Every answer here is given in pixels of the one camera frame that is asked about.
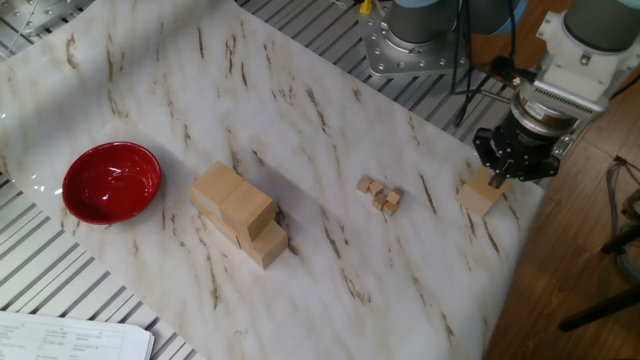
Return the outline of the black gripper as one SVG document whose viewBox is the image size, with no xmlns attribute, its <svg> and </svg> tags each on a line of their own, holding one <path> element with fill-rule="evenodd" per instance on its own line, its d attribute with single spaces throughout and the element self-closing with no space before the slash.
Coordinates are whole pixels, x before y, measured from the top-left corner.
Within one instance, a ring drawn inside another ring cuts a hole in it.
<svg viewBox="0 0 640 360">
<path fill-rule="evenodd" d="M 528 182 L 556 176 L 561 160 L 553 147 L 558 140 L 527 129 L 509 113 L 494 130 L 479 128 L 472 143 L 492 171 L 488 185 L 499 189 L 508 177 Z"/>
</svg>

